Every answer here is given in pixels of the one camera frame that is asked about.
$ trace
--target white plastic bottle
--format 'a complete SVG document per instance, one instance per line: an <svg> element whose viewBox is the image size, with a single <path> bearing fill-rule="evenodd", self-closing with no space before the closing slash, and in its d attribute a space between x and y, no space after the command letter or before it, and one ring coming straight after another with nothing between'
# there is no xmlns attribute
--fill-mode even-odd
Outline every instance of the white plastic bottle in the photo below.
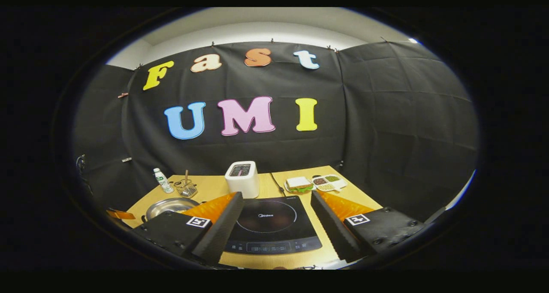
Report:
<svg viewBox="0 0 549 293"><path fill-rule="evenodd" d="M160 171L159 168L155 168L153 170L154 177L157 178L158 183L161 185L162 189L165 193L172 193L173 187L170 185L170 182L168 182L168 179L166 176Z"/></svg>

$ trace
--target wooden table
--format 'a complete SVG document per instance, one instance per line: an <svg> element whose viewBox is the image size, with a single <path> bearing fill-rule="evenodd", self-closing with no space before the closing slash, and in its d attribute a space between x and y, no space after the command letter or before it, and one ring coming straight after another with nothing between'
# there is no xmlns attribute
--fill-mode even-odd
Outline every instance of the wooden table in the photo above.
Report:
<svg viewBox="0 0 549 293"><path fill-rule="evenodd" d="M331 166L320 166L316 168L308 168L302 170L292 170L285 172L273 172L273 176L278 184L284 187L284 182L288 178L305 176L311 179L314 175L328 175L336 174L341 176L348 185L342 189L340 193L334 191L331 194L343 197L354 201L355 203L365 205L372 209L382 208L376 201L368 197L359 188L353 185L349 180L339 174ZM196 184L198 193L192 199L198 203L202 201L209 201L217 197L227 195L229 193L229 187L225 180L225 176L192 176L189 178ZM168 178L168 181L179 181L184 179L184 175L173 175ZM286 195L294 195L294 193L286 192ZM259 197L257 199L266 199L271 197L282 197L282 193L278 190L278 187L273 182L270 174L259 174ZM303 206L307 215L316 231L322 247L317 250L311 250L306 252L298 252L296 254L234 254L232 252L223 252L219 263L228 266L235 266L241 268L253 268L253 269L273 269L275 267L285 267L287 269L293 269L304 266L317 267L329 267L332 265L342 264L335 252L332 243L330 242L328 235L324 231L317 215L311 207L311 193L298 194L302 200ZM129 213L135 215L135 219L123 220L127 225L135 228L141 225L141 215L145 215L147 209L152 204L161 201L163 199L169 199L172 197L179 197L177 191L173 193L165 193L158 185L151 190L147 195L142 197L137 203L135 203L130 209Z"/></svg>

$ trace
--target black backdrop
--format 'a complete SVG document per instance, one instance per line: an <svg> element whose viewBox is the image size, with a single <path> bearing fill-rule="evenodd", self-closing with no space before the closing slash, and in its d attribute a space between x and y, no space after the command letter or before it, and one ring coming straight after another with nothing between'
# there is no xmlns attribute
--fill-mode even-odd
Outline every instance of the black backdrop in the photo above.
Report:
<svg viewBox="0 0 549 293"><path fill-rule="evenodd" d="M248 67L245 54L268 48L271 64ZM296 51L316 55L315 70ZM222 66L191 72L198 56L217 54ZM173 61L159 85L143 90L149 69ZM369 43L336 53L294 43L246 42L203 47L155 60L132 71L104 66L82 98L76 155L90 160L89 180L104 206L126 210L167 175L223 175L231 163L254 160L259 172L332 166L382 205L424 221L463 188L478 153L478 120L465 86L424 46ZM129 96L117 98L121 92ZM273 99L276 130L223 136L217 103ZM297 131L297 98L314 98L315 131ZM165 109L204 102L204 131L180 140ZM131 157L130 162L121 162Z"/></svg>

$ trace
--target white toaster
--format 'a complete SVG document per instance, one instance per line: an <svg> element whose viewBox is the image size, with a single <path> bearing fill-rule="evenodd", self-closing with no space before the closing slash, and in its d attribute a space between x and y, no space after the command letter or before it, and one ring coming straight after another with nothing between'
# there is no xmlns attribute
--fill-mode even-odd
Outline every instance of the white toaster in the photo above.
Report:
<svg viewBox="0 0 549 293"><path fill-rule="evenodd" d="M234 162L225 173L225 180L231 193L240 191L243 199L259 196L259 176L253 161Z"/></svg>

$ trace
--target ceiling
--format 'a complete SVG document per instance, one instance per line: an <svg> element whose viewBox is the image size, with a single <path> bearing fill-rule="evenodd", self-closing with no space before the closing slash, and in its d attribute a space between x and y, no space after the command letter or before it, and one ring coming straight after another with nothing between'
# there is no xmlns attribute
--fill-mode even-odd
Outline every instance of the ceiling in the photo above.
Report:
<svg viewBox="0 0 549 293"><path fill-rule="evenodd" d="M408 36L362 14L344 8L303 7L229 7L208 8L187 15L143 37L151 45L163 43L174 37L239 23L279 22L318 27L343 33L364 42L407 41Z"/></svg>

